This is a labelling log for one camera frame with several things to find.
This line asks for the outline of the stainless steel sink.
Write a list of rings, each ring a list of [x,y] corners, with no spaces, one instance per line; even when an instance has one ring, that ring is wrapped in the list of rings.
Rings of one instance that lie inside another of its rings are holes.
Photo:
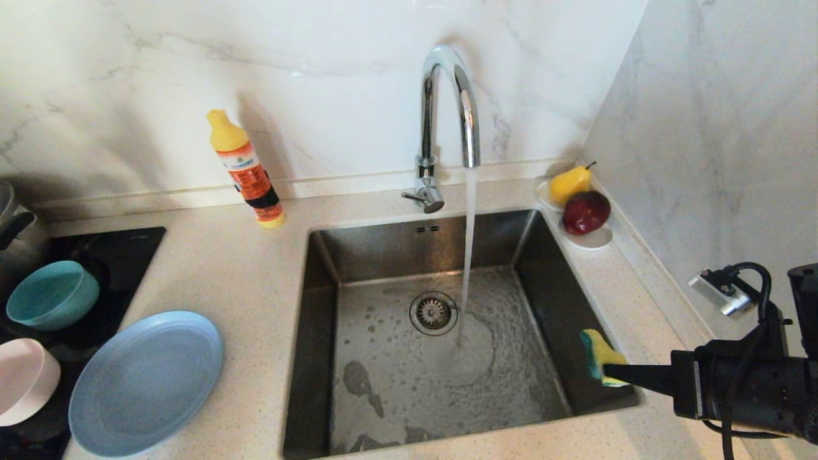
[[[309,233],[286,460],[342,455],[625,410],[632,387],[589,375],[602,326],[537,210],[478,215],[467,329],[428,337],[412,300],[461,303],[465,217]]]

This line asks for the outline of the pink bowl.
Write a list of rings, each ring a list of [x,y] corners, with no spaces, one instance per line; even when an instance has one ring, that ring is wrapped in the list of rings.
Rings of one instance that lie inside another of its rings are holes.
[[[14,426],[49,402],[61,366],[43,344],[19,338],[0,344],[0,426]]]

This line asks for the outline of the yellow pear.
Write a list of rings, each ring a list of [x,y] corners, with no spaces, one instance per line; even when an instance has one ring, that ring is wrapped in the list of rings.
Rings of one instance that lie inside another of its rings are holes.
[[[574,195],[591,190],[591,168],[596,161],[588,165],[579,165],[550,180],[548,195],[553,204],[564,207]]]

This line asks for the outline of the chrome gooseneck faucet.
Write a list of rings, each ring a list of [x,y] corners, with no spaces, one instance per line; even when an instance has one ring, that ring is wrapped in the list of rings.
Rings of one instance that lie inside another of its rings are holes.
[[[437,157],[433,145],[436,140],[435,111],[439,73],[443,73],[446,81],[452,84],[458,103],[462,164],[467,169],[475,169],[482,164],[478,101],[467,62],[454,46],[440,44],[428,53],[422,67],[421,139],[419,153],[415,157],[415,189],[412,193],[401,193],[402,198],[414,201],[427,215],[437,213],[445,206],[438,178],[435,176]]]

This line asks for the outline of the yellow green sponge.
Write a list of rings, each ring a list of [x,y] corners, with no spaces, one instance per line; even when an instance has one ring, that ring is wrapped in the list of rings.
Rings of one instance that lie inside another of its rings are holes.
[[[621,381],[621,379],[611,378],[606,376],[604,366],[608,364],[626,365],[628,361],[622,353],[616,352],[601,332],[595,329],[583,329],[580,332],[580,338],[585,348],[585,360],[587,361],[587,369],[591,378],[601,382],[605,387],[626,387],[630,385],[628,382]]]

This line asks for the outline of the black induction cooktop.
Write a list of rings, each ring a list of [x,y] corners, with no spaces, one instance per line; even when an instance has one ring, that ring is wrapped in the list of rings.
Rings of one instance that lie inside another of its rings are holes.
[[[0,460],[61,460],[71,437],[73,388],[90,358],[119,330],[165,233],[164,227],[150,227],[51,239],[49,262],[79,262],[100,283],[94,307],[66,329],[35,331],[10,320],[0,303],[0,344],[35,339],[61,367],[58,387],[38,413],[20,424],[0,426]]]

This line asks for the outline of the blue-grey plate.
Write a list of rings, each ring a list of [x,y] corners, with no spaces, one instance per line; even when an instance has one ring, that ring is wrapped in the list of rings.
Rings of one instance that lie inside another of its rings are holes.
[[[93,355],[71,394],[76,443],[104,458],[142,454],[181,431],[210,396],[223,364],[219,329],[198,312],[136,321]]]

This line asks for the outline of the small white dish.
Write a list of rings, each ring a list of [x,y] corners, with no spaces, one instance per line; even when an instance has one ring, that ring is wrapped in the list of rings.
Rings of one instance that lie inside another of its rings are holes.
[[[564,225],[560,223],[560,232],[570,247],[589,252],[601,250],[613,241],[613,230],[607,222],[597,230],[582,235],[568,233]]]
[[[561,204],[552,200],[552,197],[550,196],[550,180],[544,180],[542,183],[538,184],[534,193],[537,200],[547,209],[557,213],[564,212],[564,206],[561,206]]]

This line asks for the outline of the round metal drain strainer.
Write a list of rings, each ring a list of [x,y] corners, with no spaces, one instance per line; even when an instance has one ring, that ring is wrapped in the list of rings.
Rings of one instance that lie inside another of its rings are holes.
[[[418,332],[428,337],[441,337],[456,326],[460,312],[449,295],[440,291],[426,291],[412,300],[409,317]]]

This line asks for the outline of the teal bowl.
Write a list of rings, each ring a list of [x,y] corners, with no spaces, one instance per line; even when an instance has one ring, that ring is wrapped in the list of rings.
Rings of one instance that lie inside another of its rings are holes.
[[[36,331],[59,331],[80,321],[99,295],[93,274],[76,261],[61,260],[26,277],[9,297],[6,314]]]

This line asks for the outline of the yellow orange detergent bottle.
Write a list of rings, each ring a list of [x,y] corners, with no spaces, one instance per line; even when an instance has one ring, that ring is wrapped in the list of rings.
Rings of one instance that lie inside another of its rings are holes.
[[[249,139],[248,133],[231,122],[227,111],[214,109],[206,116],[210,145],[233,180],[234,188],[253,210],[263,228],[277,228],[286,215],[281,200]]]

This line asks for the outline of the dark red apple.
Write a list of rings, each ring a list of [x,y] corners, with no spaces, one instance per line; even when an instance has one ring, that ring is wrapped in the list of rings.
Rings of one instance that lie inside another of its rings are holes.
[[[569,234],[585,235],[606,224],[611,212],[610,201],[601,192],[579,192],[565,204],[562,225]]]

